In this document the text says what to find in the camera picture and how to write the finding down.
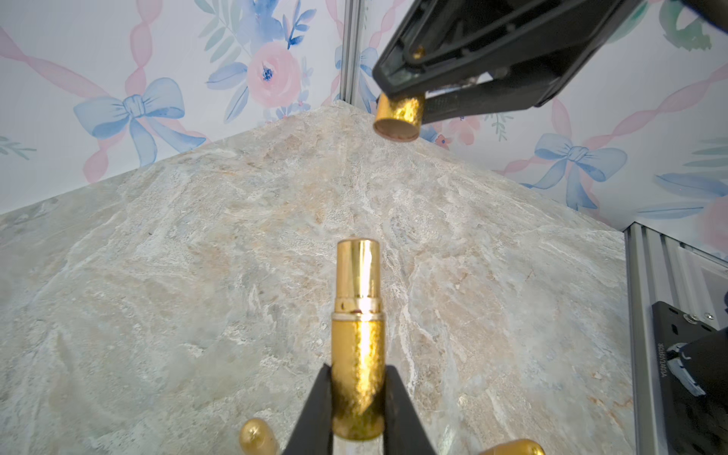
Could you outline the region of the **gold bullet lipstick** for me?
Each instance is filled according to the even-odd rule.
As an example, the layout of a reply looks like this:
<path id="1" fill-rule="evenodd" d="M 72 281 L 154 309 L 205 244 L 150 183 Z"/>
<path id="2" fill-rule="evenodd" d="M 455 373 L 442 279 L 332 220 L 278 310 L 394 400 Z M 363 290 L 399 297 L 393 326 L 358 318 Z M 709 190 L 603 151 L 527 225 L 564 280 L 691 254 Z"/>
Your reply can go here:
<path id="1" fill-rule="evenodd" d="M 479 455 L 544 455 L 543 447 L 530 439 L 519 439 L 489 447 Z"/>
<path id="2" fill-rule="evenodd" d="M 246 421 L 239 432 L 244 455 L 278 455 L 280 445 L 271 427 L 260 418 Z"/>

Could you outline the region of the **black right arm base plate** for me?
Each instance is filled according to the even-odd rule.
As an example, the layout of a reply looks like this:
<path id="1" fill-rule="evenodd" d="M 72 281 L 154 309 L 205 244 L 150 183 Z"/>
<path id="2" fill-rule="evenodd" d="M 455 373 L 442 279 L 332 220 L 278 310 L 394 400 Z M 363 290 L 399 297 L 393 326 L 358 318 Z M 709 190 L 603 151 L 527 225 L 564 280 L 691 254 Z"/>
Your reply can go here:
<path id="1" fill-rule="evenodd" d="M 727 452 L 727 330 L 652 305 L 660 391 L 670 454 Z"/>

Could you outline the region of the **aluminium corner post right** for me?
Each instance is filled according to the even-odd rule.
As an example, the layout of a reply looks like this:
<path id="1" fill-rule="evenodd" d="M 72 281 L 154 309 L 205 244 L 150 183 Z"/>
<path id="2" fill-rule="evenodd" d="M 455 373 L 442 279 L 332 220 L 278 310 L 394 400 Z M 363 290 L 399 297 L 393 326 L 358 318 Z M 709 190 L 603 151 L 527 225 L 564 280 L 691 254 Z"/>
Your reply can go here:
<path id="1" fill-rule="evenodd" d="M 346 0 L 344 7 L 339 98 L 347 104 L 354 105 L 364 2 Z"/>

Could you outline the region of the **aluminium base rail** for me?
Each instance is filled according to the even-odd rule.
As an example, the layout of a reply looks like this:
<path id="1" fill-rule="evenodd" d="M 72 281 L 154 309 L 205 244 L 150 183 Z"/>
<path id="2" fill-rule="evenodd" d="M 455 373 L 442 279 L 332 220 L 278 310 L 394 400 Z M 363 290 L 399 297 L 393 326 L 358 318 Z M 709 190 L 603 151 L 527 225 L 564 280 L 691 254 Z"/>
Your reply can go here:
<path id="1" fill-rule="evenodd" d="M 637 451 L 727 451 L 727 263 L 625 231 Z"/>

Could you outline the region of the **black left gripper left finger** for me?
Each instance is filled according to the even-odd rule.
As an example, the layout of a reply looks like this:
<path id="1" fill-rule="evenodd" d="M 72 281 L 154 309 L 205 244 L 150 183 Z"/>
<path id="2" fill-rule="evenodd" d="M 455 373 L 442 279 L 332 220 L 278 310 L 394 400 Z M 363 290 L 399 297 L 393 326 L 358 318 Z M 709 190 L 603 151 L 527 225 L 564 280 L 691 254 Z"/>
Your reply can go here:
<path id="1" fill-rule="evenodd" d="M 333 454 L 331 367 L 324 364 L 314 381 L 283 455 Z"/>

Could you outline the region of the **gold lipstick cap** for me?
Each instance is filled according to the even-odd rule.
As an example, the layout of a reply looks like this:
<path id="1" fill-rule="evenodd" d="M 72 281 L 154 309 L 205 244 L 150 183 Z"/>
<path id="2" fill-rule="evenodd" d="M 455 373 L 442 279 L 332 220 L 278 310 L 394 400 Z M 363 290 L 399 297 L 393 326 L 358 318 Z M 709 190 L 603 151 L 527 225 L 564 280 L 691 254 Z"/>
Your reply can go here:
<path id="1" fill-rule="evenodd" d="M 424 94 L 392 100 L 382 92 L 378 99 L 373 130 L 385 140 L 417 140 L 423 123 L 425 103 Z"/>

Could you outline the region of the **gold bullet lipstick left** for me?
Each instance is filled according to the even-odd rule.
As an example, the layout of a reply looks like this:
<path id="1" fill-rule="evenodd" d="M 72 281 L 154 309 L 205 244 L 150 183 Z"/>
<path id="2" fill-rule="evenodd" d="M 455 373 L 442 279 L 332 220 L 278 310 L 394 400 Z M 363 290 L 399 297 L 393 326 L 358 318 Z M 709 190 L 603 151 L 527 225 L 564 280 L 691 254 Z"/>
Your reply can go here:
<path id="1" fill-rule="evenodd" d="M 260 418 L 246 421 L 239 432 L 244 455 L 278 455 L 280 445 L 271 427 Z"/>

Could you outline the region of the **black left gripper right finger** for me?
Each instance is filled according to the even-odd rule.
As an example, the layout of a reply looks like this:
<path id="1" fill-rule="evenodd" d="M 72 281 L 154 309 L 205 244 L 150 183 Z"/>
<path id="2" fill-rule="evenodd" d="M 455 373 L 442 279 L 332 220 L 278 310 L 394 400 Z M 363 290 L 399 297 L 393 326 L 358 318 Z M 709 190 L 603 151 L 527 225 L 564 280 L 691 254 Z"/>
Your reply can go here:
<path id="1" fill-rule="evenodd" d="M 383 453 L 435 455 L 436 452 L 396 367 L 387 365 L 385 372 Z"/>

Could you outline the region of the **gold lipstick tube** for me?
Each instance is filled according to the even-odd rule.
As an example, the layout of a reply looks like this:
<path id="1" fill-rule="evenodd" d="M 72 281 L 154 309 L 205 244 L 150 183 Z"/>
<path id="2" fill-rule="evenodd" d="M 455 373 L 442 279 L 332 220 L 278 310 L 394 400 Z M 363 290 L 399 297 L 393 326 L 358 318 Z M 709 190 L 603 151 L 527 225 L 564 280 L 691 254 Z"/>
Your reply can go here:
<path id="1" fill-rule="evenodd" d="M 368 441 L 384 431 L 385 346 L 379 243 L 342 240 L 331 342 L 332 430 L 342 439 Z"/>

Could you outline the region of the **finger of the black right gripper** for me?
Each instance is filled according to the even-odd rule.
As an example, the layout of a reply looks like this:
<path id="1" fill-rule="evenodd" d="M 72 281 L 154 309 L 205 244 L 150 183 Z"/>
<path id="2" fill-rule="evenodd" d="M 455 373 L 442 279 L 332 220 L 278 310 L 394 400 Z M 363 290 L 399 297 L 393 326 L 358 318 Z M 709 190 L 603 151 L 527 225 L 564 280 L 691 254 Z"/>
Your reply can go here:
<path id="1" fill-rule="evenodd" d="M 415 1 L 380 53 L 373 79 L 410 97 L 484 73 L 544 74 L 555 94 L 591 60 L 636 1 Z"/>
<path id="2" fill-rule="evenodd" d="M 590 53 L 579 56 L 557 53 L 516 64 L 502 78 L 427 100 L 423 123 L 543 106 L 553 100 L 591 58 Z"/>

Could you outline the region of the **gold bullet lipstick right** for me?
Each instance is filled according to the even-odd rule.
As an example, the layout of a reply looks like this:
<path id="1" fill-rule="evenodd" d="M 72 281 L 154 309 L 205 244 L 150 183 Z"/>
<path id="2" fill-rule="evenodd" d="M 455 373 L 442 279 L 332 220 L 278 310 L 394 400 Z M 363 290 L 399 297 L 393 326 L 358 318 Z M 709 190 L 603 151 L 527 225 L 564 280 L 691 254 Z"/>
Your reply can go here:
<path id="1" fill-rule="evenodd" d="M 479 455 L 544 455 L 543 447 L 530 439 L 519 439 L 489 447 Z"/>

